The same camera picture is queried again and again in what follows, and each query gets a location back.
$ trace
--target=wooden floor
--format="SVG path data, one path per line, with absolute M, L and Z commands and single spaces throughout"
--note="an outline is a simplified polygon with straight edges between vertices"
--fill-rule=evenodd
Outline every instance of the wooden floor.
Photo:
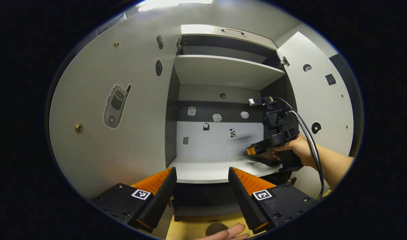
M 228 228 L 236 225 L 237 223 L 242 223 L 246 227 L 245 230 L 239 235 L 247 233 L 250 234 L 250 237 L 258 235 L 253 234 L 253 232 L 248 229 L 242 213 L 211 217 L 181 217 L 180 221 L 178 222 L 175 222 L 174 216 L 172 216 L 166 240 L 191 240 L 198 237 L 204 237 L 207 227 L 214 222 L 223 223 Z

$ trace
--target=screw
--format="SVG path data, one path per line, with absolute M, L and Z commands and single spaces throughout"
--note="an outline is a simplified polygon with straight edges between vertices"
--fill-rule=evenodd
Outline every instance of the screw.
M 81 133 L 81 132 L 83 131 L 83 126 L 82 126 L 82 124 L 80 124 L 80 123 L 76 124 L 76 126 L 74 127 L 74 130 L 75 130 L 77 133 Z

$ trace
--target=cabinet handle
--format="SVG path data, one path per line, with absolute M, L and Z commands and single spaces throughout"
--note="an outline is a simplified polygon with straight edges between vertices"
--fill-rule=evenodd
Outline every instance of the cabinet handle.
M 231 31 L 235 31 L 235 32 L 240 32 L 242 35 L 245 35 L 245 33 L 238 31 L 238 30 L 234 30 L 234 29 L 228 29 L 228 28 L 223 28 L 222 32 L 226 31 L 226 30 L 231 30 Z

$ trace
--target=open cabinet door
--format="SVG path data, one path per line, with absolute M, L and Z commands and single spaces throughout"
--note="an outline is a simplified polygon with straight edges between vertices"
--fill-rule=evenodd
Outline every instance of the open cabinet door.
M 349 155 L 353 138 L 352 104 L 336 67 L 300 32 L 287 40 L 277 54 L 281 61 L 283 57 L 288 61 L 289 65 L 284 64 L 284 67 L 294 91 L 297 111 L 315 142 Z M 294 172 L 294 176 L 298 178 L 297 188 L 312 197 L 318 196 L 321 184 L 314 169 L 304 167 Z
M 165 169 L 165 106 L 181 38 L 177 8 L 151 9 L 111 27 L 58 82 L 49 115 L 52 149 L 86 198 Z

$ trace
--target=human hand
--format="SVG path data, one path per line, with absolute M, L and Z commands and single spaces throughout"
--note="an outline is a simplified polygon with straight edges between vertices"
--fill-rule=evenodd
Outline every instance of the human hand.
M 316 169 L 315 161 L 313 160 L 312 153 L 309 149 L 309 143 L 304 135 L 299 134 L 294 140 L 286 142 L 283 145 L 273 147 L 273 157 L 279 161 L 282 161 L 280 151 L 285 150 L 292 150 L 295 155 L 300 158 L 301 164 L 304 166 L 310 166 Z
M 239 237 L 235 237 L 235 236 L 240 234 L 244 230 L 245 230 L 245 225 L 243 225 L 242 223 L 238 223 L 237 225 L 234 225 L 233 227 L 231 227 L 227 230 L 220 231 L 220 232 L 210 235 L 210 236 L 195 238 L 194 240 L 243 240 L 243 239 L 248 238 L 250 235 L 244 234 Z

